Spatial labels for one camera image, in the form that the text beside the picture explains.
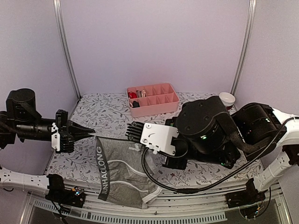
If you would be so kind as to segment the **pink divided organizer box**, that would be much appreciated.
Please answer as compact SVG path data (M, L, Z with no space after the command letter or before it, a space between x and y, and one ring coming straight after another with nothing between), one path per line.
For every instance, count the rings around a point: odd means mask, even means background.
M144 89L147 97L130 99L128 92ZM175 112L180 102L177 93L170 83L152 84L127 88L128 104L134 118ZM131 103L138 101L140 107L132 108Z

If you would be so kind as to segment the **grey boxer briefs lettered band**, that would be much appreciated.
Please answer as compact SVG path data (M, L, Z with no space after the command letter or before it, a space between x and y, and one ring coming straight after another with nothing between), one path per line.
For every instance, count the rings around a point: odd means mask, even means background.
M144 146L128 140L96 137L95 158L100 176L98 199L146 209L161 193L142 168Z

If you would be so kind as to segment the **grey underwear cream waistband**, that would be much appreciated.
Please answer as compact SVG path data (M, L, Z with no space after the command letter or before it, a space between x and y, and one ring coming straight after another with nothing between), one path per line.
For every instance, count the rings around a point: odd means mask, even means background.
M146 93L146 91L145 91L144 89L142 89L142 90L137 90L137 91L136 91L136 94L137 94L137 97L138 97L138 98L147 97L147 93Z

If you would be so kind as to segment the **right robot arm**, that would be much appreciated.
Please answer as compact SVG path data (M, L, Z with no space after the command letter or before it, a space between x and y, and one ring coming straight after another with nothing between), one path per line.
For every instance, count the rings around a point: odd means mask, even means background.
M249 163L281 146L282 159L273 161L262 176L252 178L252 186L242 192L242 200L252 203L260 192L287 169L298 164L299 118L268 105L250 103L229 114L218 96L183 104L171 119L177 129L180 156L168 156L166 166L195 159L232 168L244 152Z

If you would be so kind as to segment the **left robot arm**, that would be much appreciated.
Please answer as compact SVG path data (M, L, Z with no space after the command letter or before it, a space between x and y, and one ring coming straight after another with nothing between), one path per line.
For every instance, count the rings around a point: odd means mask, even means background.
M55 153L71 153L76 141L89 138L93 129L68 119L68 112L58 110L54 119L43 118L36 110L36 95L32 89L10 91L6 111L0 113L0 148L14 144L15 139L48 141ZM0 186L16 187L52 194L60 203L69 199L63 178L59 175L28 175L0 168Z

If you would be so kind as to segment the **floral table cloth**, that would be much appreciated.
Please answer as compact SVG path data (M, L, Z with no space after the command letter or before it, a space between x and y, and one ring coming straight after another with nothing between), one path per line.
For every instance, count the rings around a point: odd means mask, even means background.
M128 99L124 93L86 94L79 101L71 120L92 128L101 137L126 139L127 124L134 120L164 124L167 119L177 116L179 111L153 116L133 118L129 111ZM70 154L53 154L46 169L47 174L58 174L69 181L99 183L99 170L95 159L94 138L75 143L75 151ZM244 165L247 161L242 155L232 169L221 165L198 161L188 161L185 170L164 168L164 157L152 157L158 167L154 178L160 183L174 187L203 187L225 177Z

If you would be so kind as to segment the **dark rolled cloth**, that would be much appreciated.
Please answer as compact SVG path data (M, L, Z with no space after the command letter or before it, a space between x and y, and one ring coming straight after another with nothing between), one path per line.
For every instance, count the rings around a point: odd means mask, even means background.
M133 102L131 103L131 106L132 106L132 108L138 108L138 107L140 107L140 104L139 104L138 101L133 101Z

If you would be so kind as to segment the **red rolled cloth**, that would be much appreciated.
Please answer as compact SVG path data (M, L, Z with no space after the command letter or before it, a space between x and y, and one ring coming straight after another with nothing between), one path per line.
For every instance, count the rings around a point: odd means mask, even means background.
M135 92L128 92L128 96L130 99L138 98L137 94Z

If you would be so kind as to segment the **white small bowl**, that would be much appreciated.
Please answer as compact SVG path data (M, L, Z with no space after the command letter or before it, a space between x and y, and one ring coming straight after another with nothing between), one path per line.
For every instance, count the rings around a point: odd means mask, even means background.
M232 95L228 92L221 92L219 94L219 98L226 107L233 106L235 103L234 95Z

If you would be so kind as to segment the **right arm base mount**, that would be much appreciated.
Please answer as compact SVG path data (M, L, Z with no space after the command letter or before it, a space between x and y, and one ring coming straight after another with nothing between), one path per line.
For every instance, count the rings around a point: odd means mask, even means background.
M259 201L265 200L265 192L270 188L270 184L255 181L254 178L249 179L246 189L235 191L225 195L228 208L235 208L244 205L251 205Z

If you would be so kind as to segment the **left aluminium frame post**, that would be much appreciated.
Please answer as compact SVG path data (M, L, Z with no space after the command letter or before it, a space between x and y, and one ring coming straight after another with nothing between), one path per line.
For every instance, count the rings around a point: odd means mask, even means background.
M62 50L64 53L64 58L66 62L66 67L70 76L70 81L74 90L74 93L76 95L77 99L81 98L81 93L79 90L79 84L77 82L77 78L75 75L75 71L73 68L73 64L71 61L71 54L70 50L68 47L68 42L67 42L67 36L66 36L66 31L64 27L64 20L63 20L63 13L62 13L62 8L61 8L61 1L60 0L53 0L53 7L54 7L54 14L56 18L56 23L57 23L57 29L58 29L58 34L62 46Z

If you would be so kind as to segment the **aluminium frame post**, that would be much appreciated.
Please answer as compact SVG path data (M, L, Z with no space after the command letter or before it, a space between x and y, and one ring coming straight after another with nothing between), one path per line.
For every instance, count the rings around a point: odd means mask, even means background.
M238 85L241 80L242 70L245 64L246 55L249 47L250 37L254 25L254 18L255 18L255 11L256 11L256 2L257 0L250 0L249 1L249 8L248 8L248 15L247 15L247 21L245 26L245 33L244 33L244 39L242 42L242 48L241 53L239 57L239 61L237 64L235 77L233 80L233 85L231 88L231 94L235 95L237 93Z
M62 46L62 50L64 53L64 58L66 62L66 67L70 76L70 81L74 90L74 93L76 95L77 99L81 98L81 93L79 90L79 84L77 82L77 78L75 75L75 71L73 68L73 64L71 61L71 54L70 50L68 47L68 42L67 42L67 36L66 36L66 31L64 27L64 20L63 20L63 13L62 13L62 8L61 8L61 1L60 0L53 0L53 7L54 7L54 14L56 18L56 23L57 23L57 29L58 29L58 34Z

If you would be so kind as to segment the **right aluminium frame post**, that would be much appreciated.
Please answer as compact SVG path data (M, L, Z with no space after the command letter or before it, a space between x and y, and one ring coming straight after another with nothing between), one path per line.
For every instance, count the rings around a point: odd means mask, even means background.
M244 39L242 42L242 48L241 53L239 57L239 61L237 64L235 77L233 80L233 85L231 88L231 94L235 95L237 93L238 85L241 80L242 70L245 64L246 55L249 47L250 37L254 25L254 18L255 18L255 11L256 11L256 2L257 0L250 0L249 1L249 8L248 8L248 15L247 15L247 21L245 26L245 33L244 33Z

